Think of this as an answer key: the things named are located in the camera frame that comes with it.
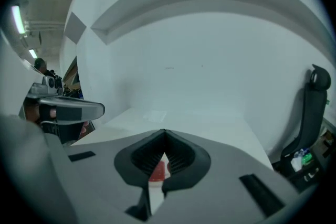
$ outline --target black strip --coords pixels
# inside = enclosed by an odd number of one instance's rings
[[[54,121],[55,119],[52,119],[50,117],[50,110],[56,108],[55,106],[47,105],[47,104],[41,104],[38,108],[38,112],[40,113],[40,121]]]
[[[86,159],[92,156],[95,156],[95,153],[93,153],[92,151],[86,151],[86,152],[82,152],[78,154],[69,155],[68,157],[72,162],[75,162],[75,161],[80,161],[81,159]]]
[[[285,205],[268,189],[255,175],[245,175],[239,178],[252,195],[266,217],[279,211]]]
[[[56,117],[60,121],[80,121],[82,119],[82,108],[56,107]]]

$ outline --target ceiling light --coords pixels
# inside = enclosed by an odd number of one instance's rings
[[[26,31],[25,28],[23,27],[19,6],[12,6],[12,13],[17,30],[19,31],[20,34],[24,34]]]
[[[37,55],[36,55],[36,53],[35,53],[34,50],[29,50],[29,52],[30,52],[31,56],[32,56],[34,59],[37,58]]]

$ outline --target black headrest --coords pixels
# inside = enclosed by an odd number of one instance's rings
[[[42,64],[45,64],[44,60],[42,58],[37,58],[34,62],[34,67],[39,69]]]
[[[310,85],[319,91],[326,91],[330,88],[331,78],[329,73],[322,67],[313,65],[314,71],[310,76]]]

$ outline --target white panel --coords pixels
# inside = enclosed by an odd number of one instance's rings
[[[311,64],[336,76],[332,64],[301,37],[235,14],[165,19],[109,47],[111,74],[131,107],[244,116],[268,152],[286,135]],[[333,85],[332,107],[335,93]]]
[[[24,64],[10,47],[0,30],[0,113],[18,115],[34,82],[41,83],[43,75]]]
[[[64,77],[75,57],[76,44],[64,36],[59,52],[59,75],[61,77]]]
[[[127,87],[117,79],[118,73],[112,69],[109,47],[91,29],[84,31],[76,49],[84,99],[105,105],[104,116],[93,121],[98,128],[129,108]]]
[[[59,57],[43,57],[47,63],[47,69],[55,71],[56,75],[60,76]]]
[[[261,144],[242,118],[169,112],[162,122],[153,122],[145,118],[148,113],[153,113],[153,111],[130,108],[106,123],[104,127],[95,130],[76,142],[75,145],[120,139],[149,130],[179,130],[180,132],[190,133],[240,148],[272,169],[272,165]]]

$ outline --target black slot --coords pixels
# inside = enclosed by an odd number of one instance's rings
[[[257,176],[245,175],[239,179],[266,217],[273,215],[285,206]]]
[[[93,153],[92,151],[86,151],[86,152],[82,152],[78,154],[72,154],[72,155],[69,155],[68,157],[72,162],[76,162],[76,161],[80,161],[81,159],[86,159],[92,156],[95,156],[95,153]]]

